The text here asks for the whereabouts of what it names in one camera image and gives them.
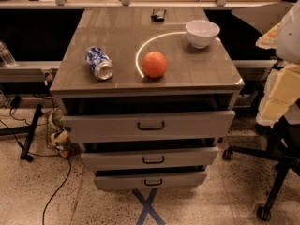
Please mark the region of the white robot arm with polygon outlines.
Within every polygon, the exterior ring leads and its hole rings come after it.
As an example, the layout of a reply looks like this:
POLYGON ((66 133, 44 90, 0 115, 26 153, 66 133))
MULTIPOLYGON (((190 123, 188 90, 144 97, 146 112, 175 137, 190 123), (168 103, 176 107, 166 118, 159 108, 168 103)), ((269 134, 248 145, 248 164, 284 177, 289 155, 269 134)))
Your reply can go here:
POLYGON ((256 115, 258 124, 273 126, 300 98, 300 1, 256 45, 275 48, 281 59, 279 70, 272 68, 267 77, 256 115))

